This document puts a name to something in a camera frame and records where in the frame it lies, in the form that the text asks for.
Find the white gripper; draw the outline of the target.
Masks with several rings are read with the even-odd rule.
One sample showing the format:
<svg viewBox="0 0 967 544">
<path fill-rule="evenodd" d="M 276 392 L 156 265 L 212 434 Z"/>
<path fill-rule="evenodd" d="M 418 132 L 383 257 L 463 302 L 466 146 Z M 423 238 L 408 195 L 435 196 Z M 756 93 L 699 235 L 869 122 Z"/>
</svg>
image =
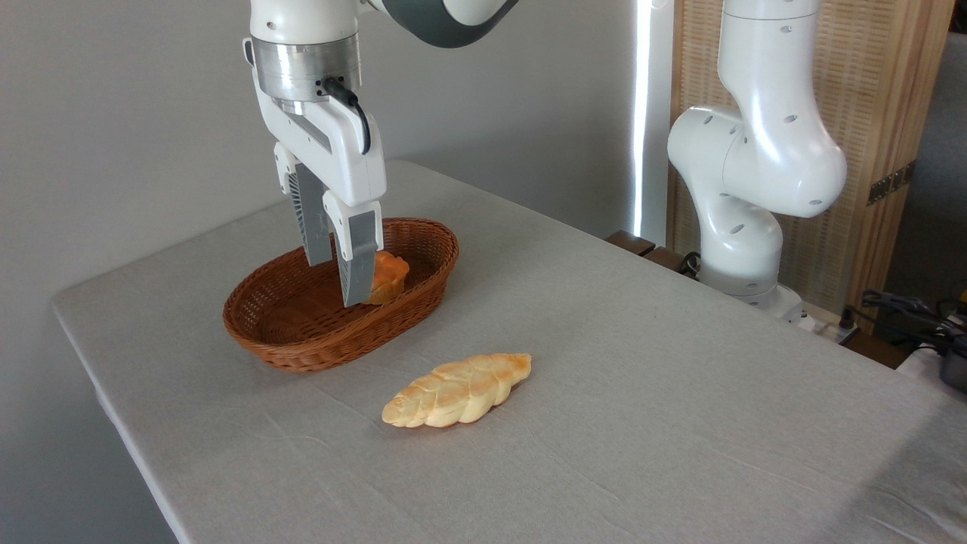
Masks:
<svg viewBox="0 0 967 544">
<path fill-rule="evenodd" d="M 310 102 L 284 104 L 259 82 L 253 87 L 277 141 L 277 178 L 293 204 L 308 265 L 332 259 L 328 216 L 343 306 L 366 302 L 372 296 L 375 254 L 384 248 L 378 200 L 386 192 L 386 173 L 375 121 L 362 111 L 343 76 L 312 82 Z"/>
</svg>

